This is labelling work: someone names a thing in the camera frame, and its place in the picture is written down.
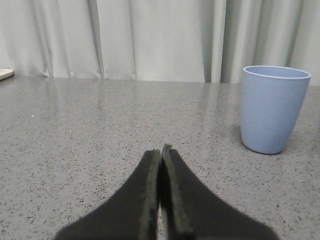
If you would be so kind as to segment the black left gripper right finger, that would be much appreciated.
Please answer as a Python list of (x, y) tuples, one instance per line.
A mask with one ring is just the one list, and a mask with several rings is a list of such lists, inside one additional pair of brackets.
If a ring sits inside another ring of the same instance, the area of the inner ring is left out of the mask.
[(170, 240), (278, 239), (270, 227), (211, 192), (168, 144), (162, 149), (161, 207)]

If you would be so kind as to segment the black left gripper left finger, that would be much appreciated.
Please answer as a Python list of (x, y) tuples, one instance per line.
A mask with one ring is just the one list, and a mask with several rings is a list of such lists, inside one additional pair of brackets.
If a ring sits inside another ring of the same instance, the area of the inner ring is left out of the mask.
[(141, 161), (105, 203), (62, 228), (57, 240), (155, 240), (159, 209), (159, 150), (147, 150)]

